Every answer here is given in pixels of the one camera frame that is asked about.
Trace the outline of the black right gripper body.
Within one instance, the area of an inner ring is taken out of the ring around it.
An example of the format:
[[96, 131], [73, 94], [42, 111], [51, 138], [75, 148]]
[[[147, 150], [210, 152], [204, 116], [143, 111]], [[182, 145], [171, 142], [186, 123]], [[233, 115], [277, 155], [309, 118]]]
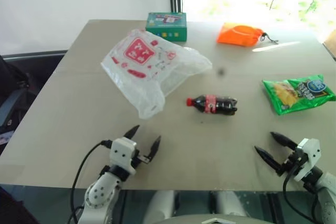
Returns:
[[295, 168], [294, 174], [298, 174], [305, 162], [307, 162], [307, 154], [301, 149], [295, 149], [280, 165], [279, 176], [289, 173], [292, 168]]

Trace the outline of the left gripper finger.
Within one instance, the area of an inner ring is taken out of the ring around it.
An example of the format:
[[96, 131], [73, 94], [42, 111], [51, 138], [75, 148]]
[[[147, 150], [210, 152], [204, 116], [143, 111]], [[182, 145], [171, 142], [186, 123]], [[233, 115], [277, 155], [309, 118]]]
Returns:
[[137, 132], [137, 130], [138, 130], [139, 127], [140, 127], [139, 125], [136, 125], [136, 126], [132, 127], [130, 130], [128, 130], [124, 134], [124, 137], [126, 137], [128, 139], [132, 139], [135, 136], [135, 134], [136, 134], [136, 132]]
[[154, 159], [156, 153], [158, 152], [160, 142], [161, 142], [161, 136], [159, 135], [158, 138], [152, 144], [149, 154], [146, 156], [149, 162], [151, 162]]

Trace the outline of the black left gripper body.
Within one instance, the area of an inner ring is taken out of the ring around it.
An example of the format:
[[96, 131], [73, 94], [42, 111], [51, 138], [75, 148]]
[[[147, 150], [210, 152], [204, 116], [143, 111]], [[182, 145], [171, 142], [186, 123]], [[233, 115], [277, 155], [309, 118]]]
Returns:
[[148, 164], [149, 159], [146, 156], [141, 155], [140, 151], [136, 149], [132, 157], [132, 167], [137, 168], [141, 163]]

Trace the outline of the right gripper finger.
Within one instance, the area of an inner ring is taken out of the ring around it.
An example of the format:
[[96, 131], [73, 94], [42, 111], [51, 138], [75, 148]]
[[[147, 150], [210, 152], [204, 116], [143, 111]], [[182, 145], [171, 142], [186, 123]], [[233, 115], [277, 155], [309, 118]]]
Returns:
[[274, 160], [273, 156], [271, 156], [266, 150], [258, 146], [254, 146], [254, 148], [258, 153], [258, 155], [262, 158], [262, 160], [267, 165], [269, 165], [277, 173], [277, 175], [282, 175], [281, 173], [282, 166], [277, 161]]
[[270, 134], [278, 144], [284, 147], [288, 147], [291, 150], [295, 150], [298, 146], [294, 141], [278, 132], [270, 132]]

